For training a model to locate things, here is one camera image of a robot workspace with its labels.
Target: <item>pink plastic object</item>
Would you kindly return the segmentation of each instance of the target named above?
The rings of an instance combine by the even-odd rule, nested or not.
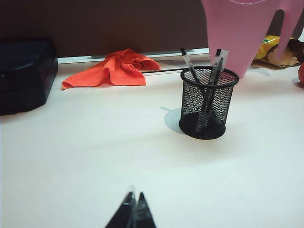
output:
[[[211,62],[218,48],[229,51],[226,69],[242,78],[254,59],[275,12],[284,10],[277,59],[285,51],[304,0],[201,0],[206,14]]]

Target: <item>black object tip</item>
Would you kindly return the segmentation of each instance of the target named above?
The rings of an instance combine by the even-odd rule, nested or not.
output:
[[[143,200],[144,199],[144,195],[143,193],[141,192],[140,195],[139,195],[139,200]]]
[[[217,52],[216,52],[216,54],[215,54],[215,56],[219,56],[220,55],[220,52],[221,52],[222,50],[221,49],[217,49]]]
[[[183,48],[181,48],[180,51],[181,51],[181,54],[182,54],[183,56],[187,54],[186,51],[185,51],[185,49],[183,49]]]

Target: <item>dark wall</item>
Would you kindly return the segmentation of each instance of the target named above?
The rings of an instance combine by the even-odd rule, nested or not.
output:
[[[200,0],[0,0],[0,38],[51,37],[59,57],[206,48]],[[270,33],[279,34],[278,12]],[[294,32],[301,35],[304,15]]]

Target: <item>red towel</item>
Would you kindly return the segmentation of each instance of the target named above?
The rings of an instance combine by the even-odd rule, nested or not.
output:
[[[72,87],[96,87],[103,83],[115,86],[143,86],[146,80],[140,69],[160,70],[160,65],[130,49],[108,54],[104,61],[68,77],[62,89]]]

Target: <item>white table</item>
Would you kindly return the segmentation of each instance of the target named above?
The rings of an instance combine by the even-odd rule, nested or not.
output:
[[[93,64],[60,65],[44,106],[1,117],[1,227],[102,228],[131,185],[159,228],[304,227],[299,67],[249,69],[205,141],[178,128],[179,72],[60,89]]]

